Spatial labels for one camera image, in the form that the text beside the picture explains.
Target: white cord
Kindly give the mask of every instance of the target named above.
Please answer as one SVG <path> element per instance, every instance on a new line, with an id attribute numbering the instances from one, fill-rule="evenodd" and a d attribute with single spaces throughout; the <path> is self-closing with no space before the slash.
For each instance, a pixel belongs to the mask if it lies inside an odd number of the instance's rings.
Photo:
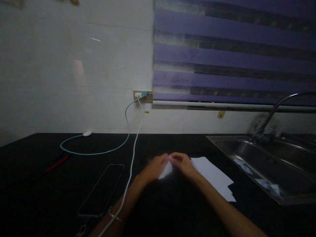
<path id="1" fill-rule="evenodd" d="M 144 108 L 142 107 L 142 104 L 140 103 L 140 101 L 139 101 L 139 100 L 138 100 L 138 103 L 139 103 L 139 105 L 141 106 L 141 108 L 142 108 L 143 112 L 145 112 L 145 111 L 144 111 Z"/>
<path id="2" fill-rule="evenodd" d="M 129 185 L 129 182 L 131 181 L 131 177 L 132 177 L 132 167 L 133 167 L 133 162 L 134 162 L 134 156 L 135 156 L 135 145 L 136 145 L 136 141 L 137 141 L 137 138 L 138 138 L 138 133 L 139 133 L 139 130 L 142 126 L 142 123 L 143 123 L 143 118 L 144 118 L 144 115 L 142 117 L 142 121 L 141 121 L 141 125 L 139 126 L 139 129 L 137 131 L 137 135 L 136 135 L 136 139 L 135 139 L 135 142 L 134 142 L 134 148 L 133 148 L 133 158 L 132 158 L 132 164 L 131 164 L 131 170 L 130 170 L 130 174 L 129 174 L 129 179 L 128 179 L 128 182 L 127 182 L 127 185 L 126 185 L 126 188 L 125 188 L 125 192 L 124 192 L 124 195 L 123 195 L 123 200 L 122 200 L 122 204 L 119 208 L 119 210 L 117 211 L 117 213 L 112 217 L 112 219 L 110 220 L 110 222 L 106 225 L 106 227 L 103 229 L 103 231 L 98 235 L 98 237 L 101 237 L 104 232 L 109 228 L 109 226 L 112 224 L 112 222 L 116 219 L 117 215 L 121 212 L 122 210 L 122 207 L 124 205 L 124 201 L 125 201 L 125 196 L 126 196 L 126 192 L 127 192 L 127 188 L 128 188 L 128 185 Z"/>

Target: white tile wall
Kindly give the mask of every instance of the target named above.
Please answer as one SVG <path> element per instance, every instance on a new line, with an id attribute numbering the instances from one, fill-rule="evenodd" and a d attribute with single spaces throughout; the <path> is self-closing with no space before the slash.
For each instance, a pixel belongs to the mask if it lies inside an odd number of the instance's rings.
<path id="1" fill-rule="evenodd" d="M 152 90 L 153 0 L 27 0 L 0 5 L 0 146 L 36 132 L 127 133 L 133 89 Z M 262 113 L 145 104 L 141 133 L 246 133 Z M 143 116 L 127 111 L 131 132 Z M 315 115 L 277 114 L 285 131 Z"/>

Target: phone screen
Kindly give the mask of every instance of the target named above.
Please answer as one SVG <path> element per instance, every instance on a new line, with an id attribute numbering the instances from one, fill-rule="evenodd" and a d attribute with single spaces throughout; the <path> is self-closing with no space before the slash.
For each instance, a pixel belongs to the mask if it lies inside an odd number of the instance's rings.
<path id="1" fill-rule="evenodd" d="M 109 165 L 78 210 L 79 216 L 100 217 L 107 208 L 111 196 L 123 172 L 124 165 Z"/>

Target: stainless steel sink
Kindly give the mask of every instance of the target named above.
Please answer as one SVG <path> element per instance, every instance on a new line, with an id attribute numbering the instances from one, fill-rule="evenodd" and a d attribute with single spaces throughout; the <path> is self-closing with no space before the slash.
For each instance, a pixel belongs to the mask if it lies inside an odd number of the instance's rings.
<path id="1" fill-rule="evenodd" d="M 279 204 L 316 202 L 313 152 L 281 141 L 270 142 L 263 147 L 248 142 L 250 137 L 246 136 L 207 138 Z M 272 188 L 276 185 L 279 193 Z"/>
<path id="2" fill-rule="evenodd" d="M 284 142 L 282 138 L 261 145 L 284 161 L 316 175 L 316 151 Z"/>

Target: roller blind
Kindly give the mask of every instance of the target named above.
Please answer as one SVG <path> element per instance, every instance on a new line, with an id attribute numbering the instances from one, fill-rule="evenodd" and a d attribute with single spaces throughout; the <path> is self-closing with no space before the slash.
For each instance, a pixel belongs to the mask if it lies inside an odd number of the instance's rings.
<path id="1" fill-rule="evenodd" d="M 154 42 L 154 100 L 274 104 L 316 92 L 314 1 L 156 0 Z"/>

